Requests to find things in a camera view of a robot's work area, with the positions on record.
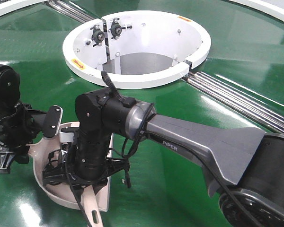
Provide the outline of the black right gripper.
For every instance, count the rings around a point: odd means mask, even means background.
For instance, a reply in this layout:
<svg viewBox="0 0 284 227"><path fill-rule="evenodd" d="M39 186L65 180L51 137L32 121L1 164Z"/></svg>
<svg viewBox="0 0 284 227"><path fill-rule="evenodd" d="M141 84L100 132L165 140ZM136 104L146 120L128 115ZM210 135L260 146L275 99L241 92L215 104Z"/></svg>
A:
<svg viewBox="0 0 284 227"><path fill-rule="evenodd" d="M63 143L58 159L55 151L48 155L49 162L42 171L45 185L68 183L76 193L84 186L93 186L98 192L107 185L108 178L124 170L125 183L130 186L130 163L124 158L108 157L112 133L96 130L85 133L78 129L77 143Z"/></svg>

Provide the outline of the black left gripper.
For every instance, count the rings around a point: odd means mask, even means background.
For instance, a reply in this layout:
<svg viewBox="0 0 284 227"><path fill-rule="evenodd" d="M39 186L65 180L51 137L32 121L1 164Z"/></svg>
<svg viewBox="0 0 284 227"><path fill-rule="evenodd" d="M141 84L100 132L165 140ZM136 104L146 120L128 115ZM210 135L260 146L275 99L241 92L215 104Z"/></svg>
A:
<svg viewBox="0 0 284 227"><path fill-rule="evenodd" d="M0 103L0 174L9 174L14 161L29 162L29 145L41 131L46 114L22 102L13 107Z"/></svg>

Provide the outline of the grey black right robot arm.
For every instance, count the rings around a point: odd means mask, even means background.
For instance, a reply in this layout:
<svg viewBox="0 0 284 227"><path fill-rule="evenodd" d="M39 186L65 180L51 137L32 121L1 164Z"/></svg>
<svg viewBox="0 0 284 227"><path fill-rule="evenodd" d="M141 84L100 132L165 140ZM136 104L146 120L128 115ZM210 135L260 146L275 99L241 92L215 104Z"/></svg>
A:
<svg viewBox="0 0 284 227"><path fill-rule="evenodd" d="M42 172L44 184L97 188L120 170L141 140L149 139L203 169L209 195L234 227L284 227L284 135L259 128L221 129L157 114L153 104L103 88L75 100L78 127L58 159Z"/></svg>

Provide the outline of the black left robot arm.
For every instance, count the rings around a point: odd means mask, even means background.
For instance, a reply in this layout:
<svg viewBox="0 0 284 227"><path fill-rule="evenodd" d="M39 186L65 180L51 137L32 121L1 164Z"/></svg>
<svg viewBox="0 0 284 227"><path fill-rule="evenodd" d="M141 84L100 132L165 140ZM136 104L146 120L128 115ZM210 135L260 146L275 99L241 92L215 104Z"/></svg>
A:
<svg viewBox="0 0 284 227"><path fill-rule="evenodd" d="M14 161L29 162L29 145L42 130L46 116L20 100L19 86L19 74L0 64L0 174L10 173Z"/></svg>

